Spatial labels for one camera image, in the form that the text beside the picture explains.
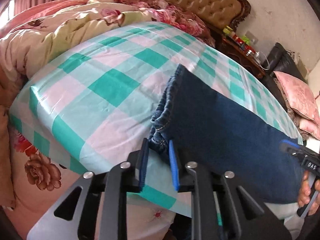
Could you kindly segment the blue denim jeans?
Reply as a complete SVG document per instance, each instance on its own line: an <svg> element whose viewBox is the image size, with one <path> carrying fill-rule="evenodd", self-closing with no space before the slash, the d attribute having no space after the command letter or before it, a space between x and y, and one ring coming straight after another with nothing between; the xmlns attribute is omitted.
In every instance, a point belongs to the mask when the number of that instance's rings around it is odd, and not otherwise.
<svg viewBox="0 0 320 240"><path fill-rule="evenodd" d="M217 174L234 172L267 203L297 200L303 169L280 150L287 136L179 65L151 119L150 147L169 161L169 142Z"/></svg>

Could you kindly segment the lower pink satin pillow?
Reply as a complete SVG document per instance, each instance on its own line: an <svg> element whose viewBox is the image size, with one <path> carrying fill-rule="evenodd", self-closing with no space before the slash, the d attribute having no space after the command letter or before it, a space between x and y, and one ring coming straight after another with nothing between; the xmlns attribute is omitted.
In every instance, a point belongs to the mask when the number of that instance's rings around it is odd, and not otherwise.
<svg viewBox="0 0 320 240"><path fill-rule="evenodd" d="M320 140L319 125L312 120L300 118L299 129L309 133L312 137Z"/></svg>

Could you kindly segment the pink satin pillow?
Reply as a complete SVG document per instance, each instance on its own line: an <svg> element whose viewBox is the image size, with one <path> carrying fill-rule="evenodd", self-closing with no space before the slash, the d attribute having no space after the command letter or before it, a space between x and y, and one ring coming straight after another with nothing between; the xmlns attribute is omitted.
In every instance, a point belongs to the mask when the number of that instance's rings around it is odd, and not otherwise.
<svg viewBox="0 0 320 240"><path fill-rule="evenodd" d="M309 86L290 74L279 71L275 71L274 74L281 84L290 107L300 116L319 125L318 106Z"/></svg>
<svg viewBox="0 0 320 240"><path fill-rule="evenodd" d="M312 120L300 118L299 129L309 133L312 137L320 140L319 125Z"/></svg>

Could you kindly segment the upper pink satin pillow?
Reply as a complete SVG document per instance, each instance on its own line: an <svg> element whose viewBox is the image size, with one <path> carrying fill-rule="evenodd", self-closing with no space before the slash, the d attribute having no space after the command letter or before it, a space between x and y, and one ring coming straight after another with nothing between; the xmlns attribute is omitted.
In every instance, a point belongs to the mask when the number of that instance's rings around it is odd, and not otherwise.
<svg viewBox="0 0 320 240"><path fill-rule="evenodd" d="M309 86L290 74L279 71L275 71L274 74L281 84L290 107L300 116L319 125L318 106Z"/></svg>

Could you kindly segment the dark wooden nightstand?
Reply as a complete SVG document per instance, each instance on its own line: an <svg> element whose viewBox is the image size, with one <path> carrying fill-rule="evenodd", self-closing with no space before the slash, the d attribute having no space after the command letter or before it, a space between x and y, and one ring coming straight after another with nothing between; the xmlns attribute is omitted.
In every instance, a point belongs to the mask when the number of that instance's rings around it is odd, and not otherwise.
<svg viewBox="0 0 320 240"><path fill-rule="evenodd" d="M245 52L233 41L221 35L215 42L215 48L221 53L227 55L235 62L239 63L247 71L249 71L258 80L266 75L263 69L255 63L252 56L247 56Z"/></svg>

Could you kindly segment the green crumpled bag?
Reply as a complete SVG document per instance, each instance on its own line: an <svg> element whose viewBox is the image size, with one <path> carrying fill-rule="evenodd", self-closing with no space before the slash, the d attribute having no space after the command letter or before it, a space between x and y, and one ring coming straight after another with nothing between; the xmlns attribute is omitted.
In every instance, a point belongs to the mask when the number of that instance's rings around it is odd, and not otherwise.
<svg viewBox="0 0 320 240"><path fill-rule="evenodd" d="M251 40L246 36L242 35L241 39L247 44L248 46L251 44Z"/></svg>

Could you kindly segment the red tin box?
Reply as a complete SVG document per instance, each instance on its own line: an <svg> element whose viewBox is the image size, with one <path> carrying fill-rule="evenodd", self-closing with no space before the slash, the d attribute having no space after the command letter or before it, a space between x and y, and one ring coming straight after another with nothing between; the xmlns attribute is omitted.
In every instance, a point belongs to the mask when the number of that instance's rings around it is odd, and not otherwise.
<svg viewBox="0 0 320 240"><path fill-rule="evenodd" d="M238 35L235 34L233 36L233 40L243 51L249 50L250 46L247 45Z"/></svg>

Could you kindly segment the yellow green jar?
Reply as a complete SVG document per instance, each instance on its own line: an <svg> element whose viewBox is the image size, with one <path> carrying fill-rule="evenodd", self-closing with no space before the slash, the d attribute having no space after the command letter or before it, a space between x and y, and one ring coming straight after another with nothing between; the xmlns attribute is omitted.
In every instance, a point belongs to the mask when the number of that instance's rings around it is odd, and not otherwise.
<svg viewBox="0 0 320 240"><path fill-rule="evenodd" d="M229 26L225 26L224 29L223 29L223 33L226 35L226 36L233 36L233 29Z"/></svg>

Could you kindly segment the floral pink quilt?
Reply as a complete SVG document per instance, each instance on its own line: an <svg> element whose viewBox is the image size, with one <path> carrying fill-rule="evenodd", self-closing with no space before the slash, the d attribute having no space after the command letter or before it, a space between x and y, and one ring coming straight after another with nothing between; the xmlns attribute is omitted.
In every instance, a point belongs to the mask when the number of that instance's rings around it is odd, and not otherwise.
<svg viewBox="0 0 320 240"><path fill-rule="evenodd" d="M208 27L189 10L167 0L57 0L32 7L15 16L1 31L1 206L21 238L75 181L74 172L49 164L45 194L34 180L17 173L15 157L38 154L38 150L8 128L8 110L14 98L45 64L65 51L106 31L131 23L156 21L176 27L200 41L215 44Z"/></svg>

